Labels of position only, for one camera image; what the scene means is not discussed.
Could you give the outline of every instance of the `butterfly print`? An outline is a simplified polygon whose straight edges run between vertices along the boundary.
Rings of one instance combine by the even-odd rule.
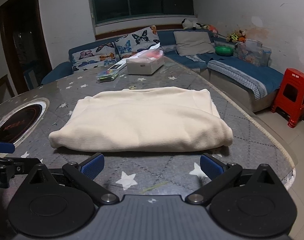
[[[91,50],[81,52],[79,59],[83,59],[86,57],[94,57]]]
[[[105,66],[110,65],[110,64],[114,64],[114,63],[117,63],[117,61],[115,59],[107,59],[107,60],[104,61]]]
[[[141,52],[141,51],[144,51],[144,50],[147,50],[147,49],[150,49],[152,46],[154,46],[155,44],[152,44],[148,47],[144,47],[144,48],[141,48],[141,49],[138,49],[137,52]]]
[[[78,67],[83,67],[83,66],[93,64],[93,63],[99,63],[99,61],[96,61],[96,60],[83,61]]]
[[[157,34],[156,27],[155,26],[150,26],[150,28],[151,28],[153,34],[156,35]]]
[[[101,49],[103,49],[105,46],[114,49],[114,44],[113,44],[112,42],[110,42],[110,43],[106,43],[106,44],[103,44],[103,45],[98,46],[98,48],[97,48],[97,50],[96,50],[95,52],[99,52],[99,51],[100,51]]]
[[[72,64],[74,65],[74,64],[76,64],[76,61],[75,61],[75,59],[74,59],[74,56],[72,55]]]
[[[135,39],[135,42],[137,45],[139,45],[141,43],[141,41],[145,40],[145,41],[149,41],[149,38],[148,38],[148,30],[145,30],[143,33],[142,33],[142,36],[139,36],[137,34],[132,34],[132,37]]]
[[[116,41],[116,42],[118,42],[118,41],[120,41],[120,39],[121,39],[121,38],[125,39],[127,36],[128,36],[128,34],[127,34],[127,35],[125,35],[125,36],[122,36],[122,37],[118,38],[118,39],[117,39],[117,40],[115,40],[115,41]]]
[[[129,55],[124,55],[124,56],[122,56],[122,59],[123,59],[123,58],[132,57],[132,56],[135,55],[135,54],[136,54],[136,52],[132,52],[132,53],[129,54]]]
[[[131,52],[132,49],[131,49],[131,42],[130,42],[130,40],[128,40],[126,42],[125,47],[117,46],[117,49],[120,52],[120,54]]]
[[[107,54],[107,55],[101,55],[100,56],[100,61],[103,61],[103,60],[106,60],[106,59],[115,59],[115,56],[114,54],[111,52],[110,54]]]

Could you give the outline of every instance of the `wall stain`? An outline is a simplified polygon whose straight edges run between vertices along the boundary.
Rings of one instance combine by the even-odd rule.
[[[259,38],[262,40],[268,39],[270,32],[265,28],[254,27],[251,29],[245,29],[246,37],[249,39]]]

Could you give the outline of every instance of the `blue sofa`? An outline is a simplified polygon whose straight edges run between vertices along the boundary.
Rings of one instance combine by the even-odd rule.
[[[194,62],[186,57],[181,57],[179,54],[177,54],[174,50],[171,50],[170,47],[175,45],[175,37],[173,32],[174,31],[183,31],[182,29],[178,30],[165,30],[165,31],[158,31],[157,34],[159,35],[160,38],[160,43],[161,46],[164,48],[167,48],[168,52],[165,52],[165,55],[185,66],[191,69],[206,69],[206,63],[203,62]],[[213,34],[207,30],[195,30],[197,32],[208,32],[210,34],[210,39],[211,42],[213,41]],[[82,51],[82,50],[90,50],[93,48],[98,47],[99,45],[108,43],[108,42],[114,42],[116,39],[120,38],[119,37],[114,37],[114,38],[107,38],[104,40],[99,40],[99,41],[94,41],[88,44],[84,44],[75,48],[71,48],[69,50],[69,61],[63,62],[59,64],[56,68],[54,68],[48,75],[46,75],[43,80],[42,80],[42,85],[51,83],[55,80],[58,80],[60,78],[64,78],[66,76],[72,75],[73,74],[73,68],[72,68],[72,54]]]
[[[235,57],[221,57],[216,54],[201,54],[198,55],[201,60],[204,62],[195,62],[193,60],[188,59],[187,57],[180,56],[176,52],[176,42],[174,37],[174,31],[193,31],[193,32],[207,32],[209,33],[209,37],[211,42],[214,42],[214,40],[226,42],[222,38],[215,38],[213,37],[213,33],[209,32],[207,30],[182,30],[182,29],[176,29],[176,30],[160,30],[158,31],[158,36],[160,39],[161,46],[164,50],[165,56],[173,59],[174,61],[185,65],[186,67],[197,70],[200,72],[201,76],[203,76],[205,79],[210,81],[214,86],[218,87],[220,90],[226,92],[231,98],[233,98],[238,104],[244,106],[249,111],[257,112],[262,109],[265,109],[269,107],[276,96],[276,93],[278,91],[279,85],[282,81],[282,74],[277,72],[274,69],[271,69],[269,67],[254,67],[254,65],[244,62],[238,58]],[[52,81],[55,81],[57,79],[66,77],[68,75],[73,74],[73,68],[72,68],[72,54],[83,51],[83,50],[91,50],[95,47],[98,47],[99,45],[108,43],[108,42],[114,42],[119,37],[113,37],[113,38],[107,38],[104,40],[94,41],[92,43],[84,44],[82,46],[78,46],[75,48],[72,48],[69,50],[69,60],[67,62],[63,62],[59,64],[54,70],[52,70],[43,80],[42,84],[47,84]],[[263,98],[260,100],[257,99],[257,96],[255,97],[253,91],[249,89],[246,86],[243,86],[241,83],[231,79],[230,77],[224,75],[222,72],[215,71],[211,69],[211,67],[208,68],[207,63],[210,60],[217,60],[221,62],[225,62],[228,65],[239,69],[239,67],[242,69],[249,69],[252,68],[254,72],[258,74],[258,76],[263,76],[263,79],[265,79],[265,83],[268,85],[268,87],[272,88],[270,89],[268,95],[264,95]]]

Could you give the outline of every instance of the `screw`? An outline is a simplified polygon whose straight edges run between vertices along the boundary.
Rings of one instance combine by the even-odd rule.
[[[113,202],[116,200],[116,196],[114,194],[104,194],[102,197],[101,197],[102,201],[104,202],[107,202],[107,203],[110,203],[110,202]]]
[[[203,201],[203,196],[200,194],[192,194],[188,196],[188,199],[193,203],[199,203]]]

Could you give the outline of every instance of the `plush toy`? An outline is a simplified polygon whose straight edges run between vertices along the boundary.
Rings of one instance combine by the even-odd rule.
[[[213,34],[214,34],[214,37],[218,37],[218,29],[217,28],[215,28],[213,25],[205,25],[204,27],[203,27],[204,29],[206,29],[206,30],[209,30],[209,31],[211,31],[211,32],[213,32]]]
[[[242,30],[236,30],[234,33],[232,34],[228,34],[227,35],[227,42],[233,42],[233,43],[237,43],[239,42],[245,42],[246,39],[246,33],[245,31]]]
[[[188,19],[184,19],[182,21],[182,26],[183,26],[184,30],[186,30],[186,29],[200,30],[200,29],[203,28],[204,25],[200,24],[200,23],[197,23],[196,21],[191,22]]]

